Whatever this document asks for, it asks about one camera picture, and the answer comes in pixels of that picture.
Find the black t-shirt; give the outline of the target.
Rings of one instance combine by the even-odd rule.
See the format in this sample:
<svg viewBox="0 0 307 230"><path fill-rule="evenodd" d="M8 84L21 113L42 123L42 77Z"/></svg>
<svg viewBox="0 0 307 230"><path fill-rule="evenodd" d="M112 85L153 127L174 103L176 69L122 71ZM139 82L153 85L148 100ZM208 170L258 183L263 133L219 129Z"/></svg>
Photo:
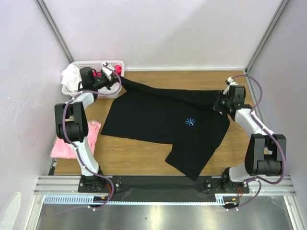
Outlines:
<svg viewBox="0 0 307 230"><path fill-rule="evenodd" d="M219 92L121 83L125 93L113 101L102 135L170 144L166 163L197 180L230 126L227 114L213 109Z"/></svg>

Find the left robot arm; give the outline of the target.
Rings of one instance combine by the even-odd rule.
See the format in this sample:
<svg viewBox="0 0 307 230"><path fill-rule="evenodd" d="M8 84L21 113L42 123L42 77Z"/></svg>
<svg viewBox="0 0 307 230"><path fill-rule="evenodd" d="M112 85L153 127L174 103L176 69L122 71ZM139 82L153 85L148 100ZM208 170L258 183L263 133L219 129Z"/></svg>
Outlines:
<svg viewBox="0 0 307 230"><path fill-rule="evenodd" d="M108 188L112 192L112 181L103 175L90 149L85 109L97 100L99 89L112 85L118 74L105 65L100 74L91 67L84 67L80 69L80 76L77 94L66 103L55 105L56 134L73 150L81 168L78 191L98 193Z"/></svg>

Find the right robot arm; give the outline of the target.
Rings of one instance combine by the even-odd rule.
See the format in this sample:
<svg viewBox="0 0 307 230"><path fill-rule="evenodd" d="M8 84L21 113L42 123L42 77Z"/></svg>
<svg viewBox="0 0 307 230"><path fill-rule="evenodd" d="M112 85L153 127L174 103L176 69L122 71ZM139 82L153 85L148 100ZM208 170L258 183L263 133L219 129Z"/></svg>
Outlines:
<svg viewBox="0 0 307 230"><path fill-rule="evenodd" d="M251 105L245 103L246 89L243 85L231 84L218 92L213 109L229 115L249 136L244 162L226 168L221 180L207 184L214 193L246 192L248 183L264 181L278 184L283 180L285 168L286 137L269 130L256 116Z"/></svg>

